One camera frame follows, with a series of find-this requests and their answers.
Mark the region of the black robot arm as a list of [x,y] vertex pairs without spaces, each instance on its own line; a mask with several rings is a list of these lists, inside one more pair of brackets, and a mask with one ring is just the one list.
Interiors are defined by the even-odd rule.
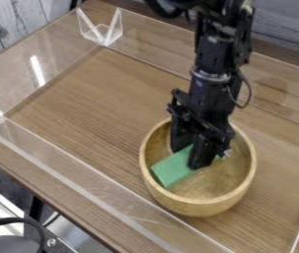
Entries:
[[163,18],[197,13],[195,61],[187,91],[171,90],[170,147],[190,147],[187,166],[199,169],[231,150],[235,136],[230,115],[249,81],[242,66],[250,63],[251,0],[145,0]]

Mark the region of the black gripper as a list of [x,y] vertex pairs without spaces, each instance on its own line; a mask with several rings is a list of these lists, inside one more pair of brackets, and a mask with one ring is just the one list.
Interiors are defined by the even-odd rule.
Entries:
[[234,130],[229,118],[235,109],[234,91],[235,74],[231,71],[210,73],[197,67],[191,69],[189,90],[171,90],[167,104],[170,147],[177,152],[193,143],[187,161],[193,170],[210,166],[230,150]]

